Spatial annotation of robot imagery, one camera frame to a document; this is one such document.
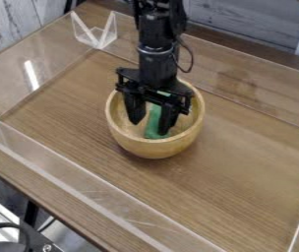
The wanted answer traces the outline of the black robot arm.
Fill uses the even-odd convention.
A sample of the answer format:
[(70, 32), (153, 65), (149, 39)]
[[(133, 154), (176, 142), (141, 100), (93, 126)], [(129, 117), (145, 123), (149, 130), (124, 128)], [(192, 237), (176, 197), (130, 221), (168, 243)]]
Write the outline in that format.
[(178, 65), (180, 47), (190, 50), (181, 40), (186, 29), (182, 0), (132, 0), (132, 12), (138, 31), (138, 68), (115, 69), (114, 89), (121, 93), (128, 120), (137, 125), (145, 116), (145, 103), (161, 107), (157, 134), (165, 135), (178, 115), (188, 115), (192, 89), (177, 78), (192, 66)]

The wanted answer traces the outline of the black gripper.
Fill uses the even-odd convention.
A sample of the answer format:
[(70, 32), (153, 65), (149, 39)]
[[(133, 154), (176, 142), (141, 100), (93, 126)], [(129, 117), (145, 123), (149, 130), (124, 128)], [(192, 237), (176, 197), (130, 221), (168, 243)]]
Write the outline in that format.
[(165, 86), (153, 87), (140, 82), (137, 69), (117, 67), (114, 72), (117, 74), (114, 89), (122, 93), (126, 116), (133, 125), (137, 125), (145, 116), (145, 101), (161, 105), (165, 98), (160, 93), (180, 99), (177, 107), (169, 103), (161, 106), (157, 133), (160, 136), (166, 135), (176, 124), (178, 112), (188, 115), (193, 91), (177, 78), (173, 78)]

